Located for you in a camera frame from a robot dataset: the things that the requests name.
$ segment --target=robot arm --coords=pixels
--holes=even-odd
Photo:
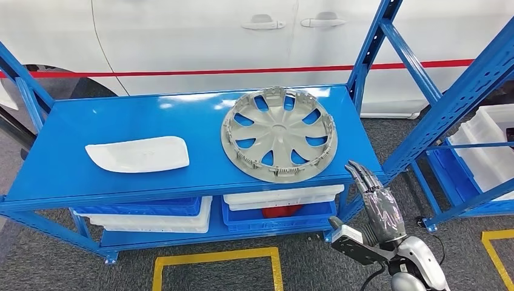
[[[332,247],[363,265],[387,265],[393,291],[450,291],[429,247],[421,239],[407,236],[391,191],[364,166],[349,161],[345,168],[362,195],[369,225],[358,231],[331,217],[329,221],[335,230]]]

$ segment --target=red stripe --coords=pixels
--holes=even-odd
[[[421,62],[424,68],[465,67],[470,65],[473,59],[452,59],[448,61]],[[128,77],[128,76],[177,76],[177,75],[219,75],[219,74],[252,74],[252,73],[293,73],[293,72],[326,72],[348,71],[352,65],[326,65],[320,67],[290,67],[269,69],[236,69],[236,70],[200,70],[200,71],[163,71],[163,72],[30,72],[34,78],[82,78],[82,77]],[[390,64],[374,64],[373,70],[404,69],[401,62]]]

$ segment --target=yellow tape line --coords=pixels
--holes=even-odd
[[[506,238],[514,238],[514,229],[497,230],[493,232],[482,232],[482,243],[484,244],[487,253],[491,257],[491,260],[493,261],[496,269],[498,270],[498,273],[501,279],[503,280],[503,283],[505,283],[505,286],[507,286],[508,291],[514,291],[514,283],[512,283],[512,279],[510,279],[507,270],[503,266],[503,263],[499,259],[495,248],[491,244],[492,239]]]
[[[232,259],[250,259],[270,256],[272,259],[273,285],[275,291],[284,291],[282,283],[282,268],[277,247],[263,247],[260,249],[232,250],[229,252],[218,253],[199,253],[183,256],[160,256],[155,260],[153,272],[152,291],[162,289],[162,270],[164,266],[174,266],[183,264],[212,263],[219,261],[230,261]]]

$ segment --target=white plastic tray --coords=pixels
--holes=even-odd
[[[248,210],[333,201],[344,185],[223,195],[229,209]]]
[[[451,144],[506,142],[505,130],[514,127],[514,104],[482,106],[476,115],[448,138]],[[514,177],[514,150],[510,147],[455,149],[485,192]],[[514,192],[494,201],[514,199]]]
[[[209,230],[211,202],[212,196],[202,197],[197,216],[74,213],[110,231],[205,233]]]

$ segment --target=silver hubcap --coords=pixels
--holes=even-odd
[[[306,92],[272,87],[239,98],[225,116],[229,159],[255,178],[300,182],[323,171],[337,148],[332,117]]]

